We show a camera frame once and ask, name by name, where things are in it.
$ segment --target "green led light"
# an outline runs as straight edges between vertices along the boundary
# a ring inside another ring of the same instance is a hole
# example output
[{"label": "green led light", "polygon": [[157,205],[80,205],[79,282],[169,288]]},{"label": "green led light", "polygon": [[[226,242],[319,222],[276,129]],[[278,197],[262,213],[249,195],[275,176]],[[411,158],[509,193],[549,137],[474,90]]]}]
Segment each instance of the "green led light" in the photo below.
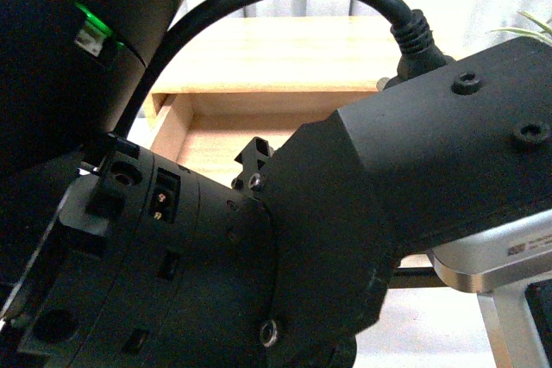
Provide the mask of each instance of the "green led light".
[{"label": "green led light", "polygon": [[113,35],[113,31],[110,29],[110,27],[100,21],[96,16],[94,16],[92,12],[90,12],[84,5],[77,2],[75,2],[75,5],[85,13],[86,19],[88,20],[90,25],[93,25],[97,30],[102,32],[105,37],[109,38]]}]

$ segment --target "wooden drawer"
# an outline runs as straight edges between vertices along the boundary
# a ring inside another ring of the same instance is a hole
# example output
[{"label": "wooden drawer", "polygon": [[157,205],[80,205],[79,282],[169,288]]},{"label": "wooden drawer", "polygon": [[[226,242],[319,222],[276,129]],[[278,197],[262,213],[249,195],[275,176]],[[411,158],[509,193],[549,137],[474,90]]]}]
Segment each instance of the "wooden drawer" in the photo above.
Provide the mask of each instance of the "wooden drawer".
[{"label": "wooden drawer", "polygon": [[[456,58],[461,47],[434,33]],[[144,109],[142,143],[229,186],[235,156],[254,136],[281,147],[303,123],[376,92],[398,47],[381,17],[228,19],[205,30],[167,67]]]}]

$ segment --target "cable connector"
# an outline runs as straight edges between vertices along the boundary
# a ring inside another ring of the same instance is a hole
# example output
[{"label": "cable connector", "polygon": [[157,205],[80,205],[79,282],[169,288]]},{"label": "cable connector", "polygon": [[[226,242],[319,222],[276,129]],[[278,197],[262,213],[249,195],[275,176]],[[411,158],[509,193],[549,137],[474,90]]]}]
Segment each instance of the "cable connector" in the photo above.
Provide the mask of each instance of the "cable connector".
[{"label": "cable connector", "polygon": [[397,67],[398,76],[386,84],[386,89],[455,61],[436,46],[422,10],[413,10],[411,22],[398,29],[392,27],[391,33],[402,56]]}]

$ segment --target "black cable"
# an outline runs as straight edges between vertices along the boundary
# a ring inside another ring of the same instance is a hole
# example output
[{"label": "black cable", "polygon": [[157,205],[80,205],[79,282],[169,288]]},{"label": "black cable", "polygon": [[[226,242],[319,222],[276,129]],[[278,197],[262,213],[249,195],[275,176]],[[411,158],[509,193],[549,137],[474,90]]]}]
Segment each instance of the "black cable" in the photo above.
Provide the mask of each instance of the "black cable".
[{"label": "black cable", "polygon": [[[206,0],[180,19],[163,38],[140,83],[136,87],[134,95],[130,98],[129,104],[116,126],[115,133],[125,137],[128,135],[135,116],[144,99],[146,99],[149,90],[163,69],[165,69],[182,47],[212,23],[236,10],[259,1],[261,0]],[[429,26],[427,24],[420,24],[419,16],[414,16],[412,10],[403,0],[358,1],[376,9],[391,23],[392,32],[393,34],[397,34],[395,37],[398,39],[399,45],[401,43],[399,38],[404,40],[402,41],[403,43],[408,43],[407,49],[411,51],[417,50],[411,47],[412,41],[416,42],[417,39],[422,39],[424,40],[424,45],[427,43]],[[420,28],[423,29],[423,33],[418,33]]]}]

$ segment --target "mounting hole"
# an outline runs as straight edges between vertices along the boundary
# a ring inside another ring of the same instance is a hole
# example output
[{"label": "mounting hole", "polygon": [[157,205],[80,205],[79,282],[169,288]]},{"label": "mounting hole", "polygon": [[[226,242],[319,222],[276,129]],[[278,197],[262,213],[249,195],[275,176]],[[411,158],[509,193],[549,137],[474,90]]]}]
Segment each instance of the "mounting hole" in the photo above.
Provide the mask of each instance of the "mounting hole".
[{"label": "mounting hole", "polygon": [[473,81],[475,79],[475,74],[473,72],[465,72],[462,73],[459,78],[462,82]]},{"label": "mounting hole", "polygon": [[278,341],[278,327],[272,319],[264,322],[259,331],[260,343],[266,348],[274,345]]},{"label": "mounting hole", "polygon": [[234,178],[231,184],[234,190],[243,190],[243,180],[241,178]]},{"label": "mounting hole", "polygon": [[546,122],[520,122],[514,127],[512,138],[516,147],[528,150],[547,142],[551,133],[552,129]]},{"label": "mounting hole", "polygon": [[33,327],[34,337],[47,344],[70,340],[77,332],[78,321],[65,309],[50,310],[38,318]]},{"label": "mounting hole", "polygon": [[521,129],[519,130],[519,133],[525,137],[527,136],[537,137],[538,135],[541,135],[543,133],[543,129],[541,128],[540,125],[529,124],[521,127]]},{"label": "mounting hole", "polygon": [[111,176],[119,183],[125,187],[132,187],[137,185],[141,181],[141,174],[129,163],[124,161],[116,161],[111,166]]}]

